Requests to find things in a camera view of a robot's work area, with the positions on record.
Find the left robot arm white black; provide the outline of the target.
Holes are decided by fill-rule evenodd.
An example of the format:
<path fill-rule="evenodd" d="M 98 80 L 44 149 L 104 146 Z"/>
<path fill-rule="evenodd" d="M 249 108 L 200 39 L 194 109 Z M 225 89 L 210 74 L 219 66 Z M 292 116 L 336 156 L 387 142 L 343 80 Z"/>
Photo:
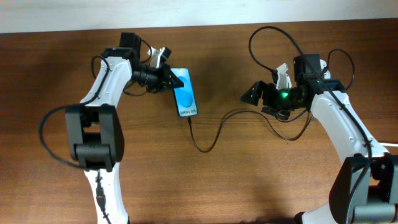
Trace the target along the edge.
<path fill-rule="evenodd" d="M 168 47 L 149 49 L 141 60 L 141 39 L 123 32 L 117 47 L 107 47 L 94 56 L 101 67 L 93 86 L 79 104 L 65 110 L 70 154 L 84 171 L 91 187 L 98 223 L 129 223 L 124 207 L 119 168 L 125 145 L 117 114 L 120 98 L 133 83 L 149 93 L 182 87 L 166 61 Z"/>

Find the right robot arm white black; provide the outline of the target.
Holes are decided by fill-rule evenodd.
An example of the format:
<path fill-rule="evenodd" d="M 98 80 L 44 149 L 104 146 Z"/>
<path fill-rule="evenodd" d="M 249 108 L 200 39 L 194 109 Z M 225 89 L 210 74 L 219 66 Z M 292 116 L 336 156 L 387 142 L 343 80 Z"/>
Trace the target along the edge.
<path fill-rule="evenodd" d="M 283 121 L 306 108 L 324 127 L 342 163 L 328 203 L 296 214 L 296 223 L 397 223 L 397 156 L 373 138 L 354 112 L 346 88 L 332 79 L 318 54 L 294 58 L 296 86 L 287 65 L 273 71 L 273 82 L 255 82 L 241 96 Z"/>

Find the blue Samsung Galaxy smartphone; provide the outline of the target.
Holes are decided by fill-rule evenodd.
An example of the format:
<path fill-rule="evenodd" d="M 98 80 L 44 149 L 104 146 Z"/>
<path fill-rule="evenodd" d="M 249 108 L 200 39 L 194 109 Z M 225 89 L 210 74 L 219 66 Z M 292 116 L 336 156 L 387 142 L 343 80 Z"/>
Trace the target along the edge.
<path fill-rule="evenodd" d="M 196 116 L 198 108 L 192 87 L 190 72 L 187 68 L 172 68 L 171 71 L 183 82 L 183 87 L 174 89 L 177 114 L 183 117 Z"/>

